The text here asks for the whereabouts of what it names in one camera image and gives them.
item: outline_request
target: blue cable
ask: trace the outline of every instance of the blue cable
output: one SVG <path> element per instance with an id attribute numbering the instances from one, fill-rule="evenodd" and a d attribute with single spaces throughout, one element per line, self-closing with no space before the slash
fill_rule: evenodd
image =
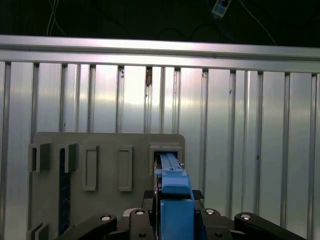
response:
<path id="1" fill-rule="evenodd" d="M 221 32 L 223 33 L 223 35 L 229 39 L 232 43 L 238 43 L 239 41 L 237 40 L 234 40 L 230 34 L 223 28 L 223 26 L 221 26 L 220 22 L 218 21 L 217 17 L 212 13 L 211 9 L 210 9 L 210 5 L 209 5 L 209 1 L 206 0 L 206 4 L 208 6 L 208 9 L 209 9 L 209 12 L 210 12 L 210 15 L 213 17 L 215 23 L 218 25 L 219 29 L 221 30 Z"/>

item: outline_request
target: white cable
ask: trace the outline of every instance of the white cable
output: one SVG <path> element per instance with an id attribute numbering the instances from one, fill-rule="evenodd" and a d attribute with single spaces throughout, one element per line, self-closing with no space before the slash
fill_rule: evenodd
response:
<path id="1" fill-rule="evenodd" d="M 53 11 L 51 11 L 51 16 L 50 16 L 50 19 L 49 19 L 49 22 L 48 22 L 48 26 L 46 27 L 46 36 L 48 36 L 48 33 L 49 33 L 49 27 L 50 27 L 50 23 L 51 23 L 51 19 L 52 19 L 52 16 L 54 15 Z"/>
<path id="2" fill-rule="evenodd" d="M 53 3 L 53 6 L 54 6 L 54 15 L 56 15 L 58 4 L 59 4 L 59 0 L 57 0 L 56 5 L 55 5 L 55 3 Z M 52 23 L 52 26 L 51 26 L 51 29 L 50 29 L 50 34 L 49 34 L 50 36 L 51 36 L 51 34 L 52 34 L 52 29 L 54 29 L 54 25 L 55 25 L 56 22 L 57 22 L 57 20 L 54 19 L 54 20 L 53 20 L 53 23 Z"/>
<path id="3" fill-rule="evenodd" d="M 251 15 L 251 17 L 254 18 L 254 20 L 257 21 L 258 24 L 260 24 L 260 26 L 265 30 L 265 32 L 269 35 L 269 37 L 271 38 L 272 42 L 274 43 L 274 45 L 277 45 L 276 41 L 274 40 L 274 38 L 271 36 L 271 34 L 268 32 L 268 30 L 265 28 L 265 26 L 262 25 L 262 23 L 248 10 L 248 8 L 246 7 L 246 5 L 244 4 L 244 2 L 242 0 L 239 0 L 239 2 L 241 3 L 241 5 L 243 6 L 243 8 L 248 12 L 248 14 Z"/>
<path id="4" fill-rule="evenodd" d="M 52 9 L 52 15 L 53 15 L 53 21 L 55 22 L 56 26 L 58 27 L 58 29 L 60 30 L 60 32 L 65 36 L 67 37 L 67 34 L 65 33 L 65 31 L 63 31 L 61 29 L 61 27 L 59 26 L 58 24 L 58 21 L 56 19 L 56 14 L 55 14 L 55 9 L 54 9 L 54 6 L 52 5 L 52 2 L 49 0 L 49 3 L 50 3 L 50 6 L 51 6 L 51 9 Z"/>

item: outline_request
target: dark background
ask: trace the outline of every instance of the dark background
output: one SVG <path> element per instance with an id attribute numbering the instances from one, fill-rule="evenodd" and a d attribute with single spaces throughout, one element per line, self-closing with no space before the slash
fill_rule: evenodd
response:
<path id="1" fill-rule="evenodd" d="M 320 0 L 244 3 L 278 45 L 320 47 Z M 45 36 L 51 12 L 49 0 L 0 0 L 0 34 Z M 233 40 L 206 0 L 59 0 L 56 20 L 68 37 L 273 45 L 239 0 L 219 21 Z M 54 26 L 52 36 L 63 34 Z"/>

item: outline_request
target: corrugated metal wall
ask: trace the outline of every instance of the corrugated metal wall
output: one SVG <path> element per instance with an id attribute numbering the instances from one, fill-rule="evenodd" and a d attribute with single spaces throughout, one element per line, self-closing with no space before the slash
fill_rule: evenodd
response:
<path id="1" fill-rule="evenodd" d="M 320 240 L 319 78 L 0 62 L 4 239 L 25 238 L 33 134 L 60 131 L 182 134 L 185 168 L 206 207 L 228 217 L 253 212 Z"/>

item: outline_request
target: gray plastic board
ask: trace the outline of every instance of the gray plastic board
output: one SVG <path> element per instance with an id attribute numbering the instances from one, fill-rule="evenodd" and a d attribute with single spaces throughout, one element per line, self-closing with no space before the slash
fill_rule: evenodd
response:
<path id="1" fill-rule="evenodd" d="M 28 159 L 29 229 L 48 225 L 51 240 L 64 222 L 66 229 L 96 214 L 120 217 L 140 208 L 144 191 L 154 187 L 153 152 L 178 152 L 184 163 L 184 149 L 179 134 L 36 133 Z"/>

